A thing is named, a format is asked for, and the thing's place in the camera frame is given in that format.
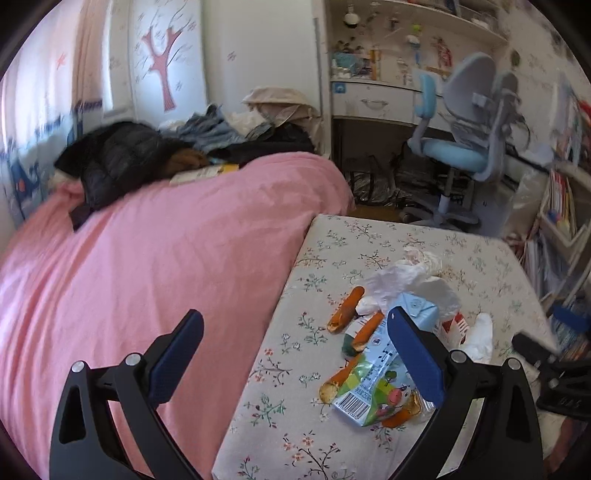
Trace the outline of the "small white tissue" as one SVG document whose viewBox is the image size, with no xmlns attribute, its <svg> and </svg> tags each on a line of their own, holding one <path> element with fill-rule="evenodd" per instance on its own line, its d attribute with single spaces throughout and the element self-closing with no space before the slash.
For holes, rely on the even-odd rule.
<svg viewBox="0 0 591 480">
<path fill-rule="evenodd" d="M 487 313 L 480 313 L 468 330 L 462 350 L 475 362 L 490 364 L 493 357 L 493 322 Z"/>
</svg>

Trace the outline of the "red snack bag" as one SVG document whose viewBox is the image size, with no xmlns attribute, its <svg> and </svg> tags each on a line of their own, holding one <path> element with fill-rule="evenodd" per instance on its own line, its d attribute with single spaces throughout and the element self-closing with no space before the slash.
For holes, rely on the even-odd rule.
<svg viewBox="0 0 591 480">
<path fill-rule="evenodd" d="M 445 344 L 449 349 L 457 348 L 466 341 L 470 326 L 461 312 L 451 320 L 443 322 L 441 326 Z"/>
</svg>

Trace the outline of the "colourful juice pouch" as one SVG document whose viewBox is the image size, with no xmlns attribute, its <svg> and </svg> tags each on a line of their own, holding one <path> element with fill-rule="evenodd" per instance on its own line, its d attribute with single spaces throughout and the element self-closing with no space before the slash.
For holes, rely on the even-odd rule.
<svg viewBox="0 0 591 480">
<path fill-rule="evenodd" d="M 370 336 L 332 406 L 361 427 L 390 418 L 400 425 L 421 413 L 418 390 L 388 335 L 386 320 Z"/>
</svg>

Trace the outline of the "blue milk carton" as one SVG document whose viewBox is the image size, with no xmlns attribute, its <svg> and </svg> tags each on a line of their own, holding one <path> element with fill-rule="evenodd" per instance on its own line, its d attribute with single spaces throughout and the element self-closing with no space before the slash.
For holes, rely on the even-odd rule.
<svg viewBox="0 0 591 480">
<path fill-rule="evenodd" d="M 413 293 L 401 293 L 391 304 L 401 307 L 423 331 L 435 333 L 440 324 L 440 312 L 436 304 Z"/>
</svg>

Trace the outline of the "white tissue pile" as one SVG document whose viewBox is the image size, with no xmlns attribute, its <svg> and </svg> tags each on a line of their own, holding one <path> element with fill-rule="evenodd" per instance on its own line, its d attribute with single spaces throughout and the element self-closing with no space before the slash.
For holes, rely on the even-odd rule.
<svg viewBox="0 0 591 480">
<path fill-rule="evenodd" d="M 404 257 L 363 281 L 363 302 L 378 307 L 384 315 L 403 294 L 424 298 L 439 308 L 441 322 L 451 320 L 461 310 L 457 293 L 443 279 L 443 259 L 429 251 L 406 247 Z"/>
</svg>

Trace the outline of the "green plush toy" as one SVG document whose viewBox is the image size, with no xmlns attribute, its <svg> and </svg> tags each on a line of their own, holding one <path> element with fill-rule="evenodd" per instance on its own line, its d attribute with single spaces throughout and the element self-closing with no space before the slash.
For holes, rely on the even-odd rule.
<svg viewBox="0 0 591 480">
<path fill-rule="evenodd" d="M 346 328 L 344 340 L 342 340 L 342 354 L 346 357 L 352 358 L 356 357 L 356 355 L 360 354 L 361 352 L 356 352 L 352 348 L 353 338 L 356 336 L 356 333 L 363 327 L 367 321 L 365 318 L 358 319 L 353 321 L 352 324 Z"/>
</svg>

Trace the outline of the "orange peel piece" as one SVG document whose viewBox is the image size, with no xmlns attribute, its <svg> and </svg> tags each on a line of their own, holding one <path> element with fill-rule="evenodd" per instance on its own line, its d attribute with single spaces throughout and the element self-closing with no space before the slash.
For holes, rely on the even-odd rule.
<svg viewBox="0 0 591 480">
<path fill-rule="evenodd" d="M 346 379 L 349 377 L 349 374 L 351 374 L 353 368 L 356 367 L 356 364 L 358 364 L 362 357 L 362 354 L 356 355 L 356 357 L 349 361 L 345 367 L 339 369 L 335 375 L 332 375 L 329 380 L 322 384 L 318 390 L 318 399 L 321 400 L 322 404 L 332 404 L 332 401 L 337 398 L 342 384 L 345 383 Z"/>
</svg>

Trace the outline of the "pink bed duvet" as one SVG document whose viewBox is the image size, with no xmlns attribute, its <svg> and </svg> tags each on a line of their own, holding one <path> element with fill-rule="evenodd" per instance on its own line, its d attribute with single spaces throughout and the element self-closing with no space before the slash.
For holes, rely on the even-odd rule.
<svg viewBox="0 0 591 480">
<path fill-rule="evenodd" d="M 2 257 L 2 424 L 47 478 L 71 365 L 117 364 L 195 309 L 204 340 L 159 413 L 208 475 L 308 226 L 348 213 L 349 186 L 332 161 L 290 153 L 145 186 L 74 229 L 81 197 L 80 185 L 62 185 Z"/>
</svg>

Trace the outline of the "floral tablecloth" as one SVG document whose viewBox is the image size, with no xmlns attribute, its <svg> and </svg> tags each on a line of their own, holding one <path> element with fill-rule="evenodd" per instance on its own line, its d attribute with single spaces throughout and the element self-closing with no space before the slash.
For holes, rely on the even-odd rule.
<svg viewBox="0 0 591 480">
<path fill-rule="evenodd" d="M 518 434 L 540 473 L 554 415 L 512 346 L 556 338 L 509 246 L 409 224 L 318 216 L 219 448 L 216 479 L 491 476 Z"/>
</svg>

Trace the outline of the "black down jacket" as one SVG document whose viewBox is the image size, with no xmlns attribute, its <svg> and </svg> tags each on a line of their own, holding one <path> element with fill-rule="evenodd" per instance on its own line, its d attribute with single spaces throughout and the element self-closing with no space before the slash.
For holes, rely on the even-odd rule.
<svg viewBox="0 0 591 480">
<path fill-rule="evenodd" d="M 207 167 L 204 153 L 143 123 L 121 121 L 95 129 L 69 145 L 56 170 L 79 180 L 84 201 L 70 211 L 74 230 L 142 186 Z"/>
</svg>

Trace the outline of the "blue grey desk chair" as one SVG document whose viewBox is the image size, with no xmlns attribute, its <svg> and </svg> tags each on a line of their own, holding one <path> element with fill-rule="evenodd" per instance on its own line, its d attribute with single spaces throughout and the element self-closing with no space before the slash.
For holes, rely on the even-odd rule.
<svg viewBox="0 0 591 480">
<path fill-rule="evenodd" d="M 456 174 L 467 173 L 474 183 L 499 182 L 512 127 L 524 118 L 519 113 L 516 75 L 498 72 L 494 59 L 482 52 L 469 55 L 457 65 L 443 84 L 442 99 L 451 115 L 452 141 L 426 136 L 438 102 L 434 78 L 423 74 L 421 103 L 415 107 L 420 122 L 408 146 L 414 155 L 445 164 L 450 171 L 440 196 L 416 197 L 417 205 L 404 208 L 403 216 L 414 225 L 458 230 L 461 224 L 477 226 L 480 220 L 470 208 L 452 202 Z"/>
</svg>

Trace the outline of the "yellow book on bed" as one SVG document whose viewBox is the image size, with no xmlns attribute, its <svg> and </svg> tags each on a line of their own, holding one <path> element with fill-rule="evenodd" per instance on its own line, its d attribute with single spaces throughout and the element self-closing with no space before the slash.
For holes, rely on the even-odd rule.
<svg viewBox="0 0 591 480">
<path fill-rule="evenodd" d="M 197 170 L 190 170 L 180 172 L 174 175 L 170 181 L 170 185 L 181 185 L 185 183 L 206 180 L 221 176 L 226 173 L 232 173 L 239 170 L 238 164 L 215 164 L 202 167 Z"/>
</svg>

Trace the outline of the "pile of clothes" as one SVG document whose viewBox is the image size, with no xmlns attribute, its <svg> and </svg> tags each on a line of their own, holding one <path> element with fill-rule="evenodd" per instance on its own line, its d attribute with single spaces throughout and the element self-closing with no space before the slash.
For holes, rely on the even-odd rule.
<svg viewBox="0 0 591 480">
<path fill-rule="evenodd" d="M 257 158 L 290 152 L 315 153 L 310 136 L 300 126 L 283 121 L 276 124 L 259 112 L 246 112 L 246 132 L 239 132 L 221 107 L 211 104 L 202 114 L 195 113 L 178 126 L 161 126 L 166 137 L 188 143 L 214 163 L 238 164 Z"/>
</svg>

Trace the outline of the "pink curtain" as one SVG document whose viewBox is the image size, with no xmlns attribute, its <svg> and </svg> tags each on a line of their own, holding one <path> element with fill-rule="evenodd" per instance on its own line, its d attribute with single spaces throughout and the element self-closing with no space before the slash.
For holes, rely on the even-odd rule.
<svg viewBox="0 0 591 480">
<path fill-rule="evenodd" d="M 1 148 L 36 142 L 55 124 L 104 105 L 110 1 L 62 1 L 25 40 L 1 80 Z"/>
</svg>

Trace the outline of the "white desk with drawers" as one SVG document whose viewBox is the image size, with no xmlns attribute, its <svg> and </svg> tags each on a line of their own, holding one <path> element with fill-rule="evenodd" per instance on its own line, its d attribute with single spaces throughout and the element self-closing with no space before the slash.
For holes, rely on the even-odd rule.
<svg viewBox="0 0 591 480">
<path fill-rule="evenodd" d="M 418 122 L 420 76 L 442 85 L 474 52 L 497 56 L 508 45 L 494 1 L 315 1 L 322 149 L 342 156 L 348 119 L 396 126 Z"/>
</svg>

